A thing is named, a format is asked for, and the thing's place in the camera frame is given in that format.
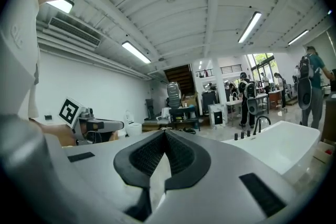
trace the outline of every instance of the toilet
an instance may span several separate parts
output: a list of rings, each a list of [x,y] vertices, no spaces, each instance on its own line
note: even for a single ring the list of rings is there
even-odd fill
[[[125,129],[128,136],[140,135],[142,133],[142,124],[134,122],[134,116],[131,112],[125,113]]]

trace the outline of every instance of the wooden staircase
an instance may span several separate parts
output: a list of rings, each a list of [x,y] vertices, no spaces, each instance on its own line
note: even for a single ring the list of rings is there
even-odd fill
[[[189,65],[175,67],[164,71],[169,82],[178,82],[181,94],[195,92],[195,84]]]

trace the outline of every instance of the rectangular light fixture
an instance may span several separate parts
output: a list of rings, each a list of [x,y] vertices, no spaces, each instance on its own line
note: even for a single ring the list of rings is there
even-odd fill
[[[54,6],[64,11],[65,13],[69,13],[72,7],[74,6],[74,2],[70,0],[55,0],[55,1],[49,1],[47,3],[50,4],[51,6]]]
[[[142,54],[136,48],[134,48],[133,45],[129,41],[125,41],[122,44],[122,47],[125,48],[126,50],[128,50],[133,55],[137,56],[144,63],[150,63],[151,62],[151,60],[148,59],[144,54]]]
[[[308,33],[309,32],[309,30],[305,30],[305,31],[303,31],[300,35],[298,35],[295,39],[293,39],[292,41],[290,41],[289,43],[288,43],[288,45],[291,45],[291,44],[293,44],[295,41],[297,41],[300,37],[302,37],[302,36],[304,36],[306,33]]]
[[[245,28],[242,36],[240,39],[238,39],[238,43],[243,43],[245,39],[248,37],[248,35],[251,33],[252,29],[256,26],[257,22],[261,18],[261,13],[260,12],[254,12],[251,20],[249,21],[247,27]]]

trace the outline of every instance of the teal shirt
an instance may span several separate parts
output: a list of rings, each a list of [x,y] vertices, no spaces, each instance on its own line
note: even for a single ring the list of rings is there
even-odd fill
[[[314,88],[318,88],[321,89],[321,75],[320,75],[320,70],[315,72],[316,69],[318,68],[323,68],[325,67],[322,59],[320,58],[320,56],[312,54],[311,56],[309,56],[309,61],[310,64],[313,66],[313,70],[314,70],[314,76],[312,77],[312,79],[310,79],[311,81],[311,86]]]

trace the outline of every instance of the floor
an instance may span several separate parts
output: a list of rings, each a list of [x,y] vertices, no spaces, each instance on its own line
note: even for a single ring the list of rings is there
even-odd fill
[[[322,119],[320,121],[319,130],[323,129],[323,122],[325,116],[325,107],[326,104],[323,104],[323,114]],[[214,139],[217,141],[230,140],[234,138],[234,134],[242,131],[242,128],[239,126],[240,123],[240,115],[236,113],[236,117],[232,122],[228,122],[225,127],[220,127],[217,129],[213,129],[210,126],[201,127],[201,131],[196,130],[196,135]],[[297,104],[293,106],[287,106],[287,112],[285,111],[275,111],[270,110],[269,114],[265,112],[265,115],[269,117],[271,120],[271,124],[274,124],[278,121],[288,121],[292,123],[298,123],[301,119],[301,110]],[[312,121],[312,116],[310,115],[308,123],[310,124]],[[263,120],[261,122],[261,128],[265,128],[268,126],[268,122]],[[245,127],[245,131],[250,129],[249,126]],[[307,169],[307,172],[304,176],[296,182],[293,187],[297,191],[297,193],[302,193],[303,191],[312,188],[318,184],[318,182],[324,177],[326,171],[326,165],[319,161],[316,158],[313,158],[311,161],[310,167]],[[151,177],[151,190],[150,197],[152,202],[152,209],[158,206],[160,199],[164,193],[164,181],[171,177],[169,161],[166,155],[161,159],[157,169]]]

